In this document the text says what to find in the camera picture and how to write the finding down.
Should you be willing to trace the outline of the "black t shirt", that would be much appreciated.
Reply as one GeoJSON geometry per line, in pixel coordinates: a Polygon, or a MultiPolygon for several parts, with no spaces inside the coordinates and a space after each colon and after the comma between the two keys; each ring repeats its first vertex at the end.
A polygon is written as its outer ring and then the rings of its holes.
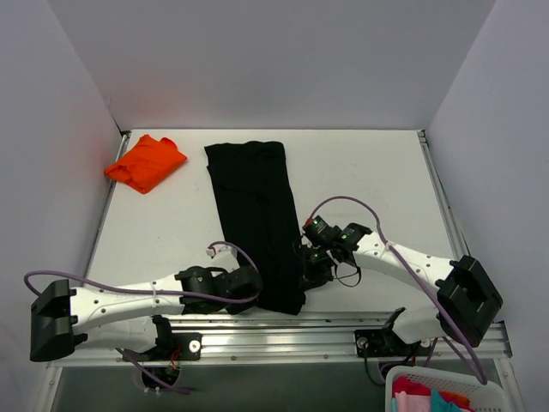
{"type": "Polygon", "coordinates": [[[293,251],[299,222],[283,144],[219,143],[205,153],[225,241],[244,250],[262,277],[257,305],[298,314],[305,304],[303,264],[293,251]]]}

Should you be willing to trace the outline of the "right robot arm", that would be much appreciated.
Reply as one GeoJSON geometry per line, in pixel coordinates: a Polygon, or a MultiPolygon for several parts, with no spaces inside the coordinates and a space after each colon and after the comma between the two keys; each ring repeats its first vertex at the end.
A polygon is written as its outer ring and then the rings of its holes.
{"type": "Polygon", "coordinates": [[[312,244],[314,264],[328,268],[349,264],[429,291],[429,305],[398,308],[383,326],[381,344],[391,354],[445,336],[476,348],[503,306],[484,267],[469,255],[458,260],[435,257],[385,241],[380,233],[358,223],[343,229],[330,226],[319,215],[303,229],[312,244]]]}

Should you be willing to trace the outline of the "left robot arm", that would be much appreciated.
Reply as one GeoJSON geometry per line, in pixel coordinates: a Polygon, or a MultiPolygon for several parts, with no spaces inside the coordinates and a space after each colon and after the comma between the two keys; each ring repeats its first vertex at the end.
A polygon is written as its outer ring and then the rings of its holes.
{"type": "Polygon", "coordinates": [[[57,361],[79,347],[124,348],[163,360],[175,345],[167,315],[242,312],[262,291],[262,278],[251,266],[193,266],[122,287],[91,280],[73,287],[71,274],[55,276],[31,305],[32,362],[57,361]]]}

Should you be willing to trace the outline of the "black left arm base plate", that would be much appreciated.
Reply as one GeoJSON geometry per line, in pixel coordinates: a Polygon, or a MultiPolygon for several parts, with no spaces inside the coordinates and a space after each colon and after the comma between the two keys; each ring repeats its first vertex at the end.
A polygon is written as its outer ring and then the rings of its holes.
{"type": "Polygon", "coordinates": [[[175,333],[168,338],[166,356],[169,361],[199,361],[201,352],[201,333],[175,333]]]}

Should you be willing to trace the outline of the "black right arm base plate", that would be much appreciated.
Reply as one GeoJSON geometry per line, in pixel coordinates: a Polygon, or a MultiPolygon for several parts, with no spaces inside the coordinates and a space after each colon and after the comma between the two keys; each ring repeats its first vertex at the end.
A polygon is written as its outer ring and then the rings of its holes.
{"type": "Polygon", "coordinates": [[[355,330],[354,342],[356,354],[360,358],[406,358],[407,356],[427,356],[431,343],[404,343],[398,337],[381,329],[355,330]]]}

